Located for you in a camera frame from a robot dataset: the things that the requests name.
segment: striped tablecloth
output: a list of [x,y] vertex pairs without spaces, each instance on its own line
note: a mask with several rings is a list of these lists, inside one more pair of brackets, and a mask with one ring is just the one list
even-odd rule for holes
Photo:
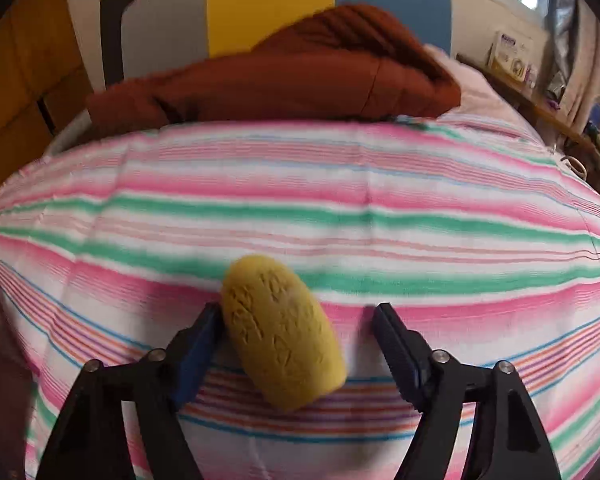
[[79,148],[0,190],[0,288],[37,375],[28,475],[80,366],[164,346],[248,253],[285,262],[315,292],[349,380],[283,415],[225,343],[180,413],[207,480],[393,478],[418,416],[370,334],[365,305],[382,301],[462,362],[512,361],[564,478],[599,455],[600,197],[536,136],[461,116],[217,123]]

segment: metal screw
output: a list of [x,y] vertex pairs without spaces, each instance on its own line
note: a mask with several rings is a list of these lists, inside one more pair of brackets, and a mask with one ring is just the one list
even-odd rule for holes
[[84,369],[85,372],[94,372],[96,370],[99,370],[101,366],[102,366],[102,362],[100,360],[92,359],[90,361],[85,362],[85,364],[82,368]]
[[506,374],[510,374],[513,372],[513,370],[515,370],[516,367],[514,365],[512,365],[509,361],[500,361],[498,363],[498,370],[500,370],[501,372],[504,372]]
[[443,365],[444,363],[448,363],[451,356],[448,354],[446,350],[434,350],[433,354],[431,354],[433,360],[437,363]]
[[164,361],[165,357],[167,357],[167,352],[165,352],[162,348],[154,348],[149,352],[147,359],[153,363],[157,363]]

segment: headboard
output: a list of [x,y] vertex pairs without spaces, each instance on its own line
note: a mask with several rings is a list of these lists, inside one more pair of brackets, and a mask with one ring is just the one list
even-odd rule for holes
[[450,52],[451,0],[101,0],[106,84],[248,50],[280,27],[344,2],[381,7],[421,42]]

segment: yellow object with carved markings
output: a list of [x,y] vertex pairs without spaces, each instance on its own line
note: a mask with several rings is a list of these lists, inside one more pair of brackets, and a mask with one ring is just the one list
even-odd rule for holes
[[320,303],[273,258],[253,254],[229,267],[222,316],[244,370],[280,410],[302,408],[344,384],[340,345]]

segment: rust-colored blanket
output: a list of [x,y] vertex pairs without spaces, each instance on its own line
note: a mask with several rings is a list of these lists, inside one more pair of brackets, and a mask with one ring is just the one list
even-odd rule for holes
[[208,59],[94,94],[105,136],[186,121],[438,117],[460,88],[392,15],[342,5],[289,25],[250,52]]

